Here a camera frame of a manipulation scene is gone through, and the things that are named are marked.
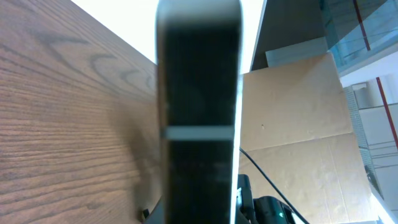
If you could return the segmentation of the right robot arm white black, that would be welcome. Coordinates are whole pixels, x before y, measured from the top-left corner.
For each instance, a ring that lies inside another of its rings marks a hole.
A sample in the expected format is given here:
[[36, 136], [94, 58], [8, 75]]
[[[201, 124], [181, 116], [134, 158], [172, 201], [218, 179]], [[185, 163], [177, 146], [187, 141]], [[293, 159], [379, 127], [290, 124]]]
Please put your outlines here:
[[235, 224], [296, 224], [295, 213], [273, 196], [252, 197], [246, 174], [238, 175]]

